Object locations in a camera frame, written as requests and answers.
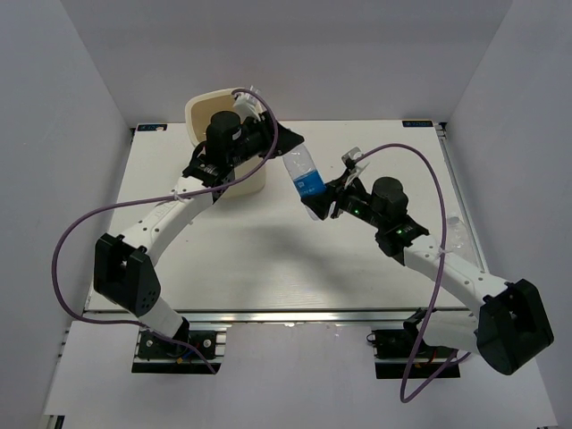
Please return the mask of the blue label water bottle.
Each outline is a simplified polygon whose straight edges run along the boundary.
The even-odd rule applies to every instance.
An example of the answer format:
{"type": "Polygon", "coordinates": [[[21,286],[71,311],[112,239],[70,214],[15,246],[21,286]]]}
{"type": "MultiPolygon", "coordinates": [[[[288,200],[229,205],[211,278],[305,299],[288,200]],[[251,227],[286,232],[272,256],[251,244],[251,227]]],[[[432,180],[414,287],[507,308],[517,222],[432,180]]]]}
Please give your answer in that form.
{"type": "Polygon", "coordinates": [[[282,160],[301,198],[315,197],[326,191],[324,181],[304,144],[293,148],[282,157],[282,160]]]}

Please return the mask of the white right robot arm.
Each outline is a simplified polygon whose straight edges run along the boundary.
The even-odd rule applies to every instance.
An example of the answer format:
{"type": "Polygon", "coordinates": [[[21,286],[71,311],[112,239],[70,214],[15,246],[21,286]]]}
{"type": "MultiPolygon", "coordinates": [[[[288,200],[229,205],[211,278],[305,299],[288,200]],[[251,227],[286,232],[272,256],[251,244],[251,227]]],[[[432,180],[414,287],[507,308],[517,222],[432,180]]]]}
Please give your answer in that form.
{"type": "Polygon", "coordinates": [[[435,237],[408,215],[401,183],[382,177],[367,191],[359,179],[338,179],[325,192],[301,199],[319,219],[345,212],[375,227],[380,250],[458,299],[468,315],[418,309],[403,324],[403,343],[422,357],[437,347],[475,353],[497,372],[514,374],[554,342],[539,290],[529,281],[509,282],[442,251],[435,237]]]}

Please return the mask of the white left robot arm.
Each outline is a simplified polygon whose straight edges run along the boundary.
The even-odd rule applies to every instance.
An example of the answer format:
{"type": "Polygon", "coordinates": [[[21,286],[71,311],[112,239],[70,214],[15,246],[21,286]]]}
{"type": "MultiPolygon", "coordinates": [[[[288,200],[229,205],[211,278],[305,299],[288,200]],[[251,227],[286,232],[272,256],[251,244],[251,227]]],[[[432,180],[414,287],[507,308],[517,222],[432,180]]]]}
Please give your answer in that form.
{"type": "Polygon", "coordinates": [[[168,356],[183,354],[189,346],[189,324],[161,297],[158,260],[196,216],[222,197],[225,184],[236,178],[236,167],[255,157],[283,156],[303,141],[294,131],[273,124],[269,113],[258,120],[241,120],[230,111],[214,114],[171,199],[122,233],[106,233],[97,241],[95,291],[158,332],[158,346],[168,356]]]}

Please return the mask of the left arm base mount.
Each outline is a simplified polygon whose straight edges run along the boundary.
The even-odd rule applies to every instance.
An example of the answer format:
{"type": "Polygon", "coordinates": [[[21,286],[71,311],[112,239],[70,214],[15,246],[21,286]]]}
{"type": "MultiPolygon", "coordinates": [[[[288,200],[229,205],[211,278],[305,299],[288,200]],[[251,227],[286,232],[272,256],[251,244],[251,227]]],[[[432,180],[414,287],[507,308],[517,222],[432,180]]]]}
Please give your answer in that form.
{"type": "Polygon", "coordinates": [[[196,351],[160,340],[148,330],[139,331],[132,359],[133,374],[216,374],[223,362],[229,325],[193,324],[189,344],[196,351]]]}

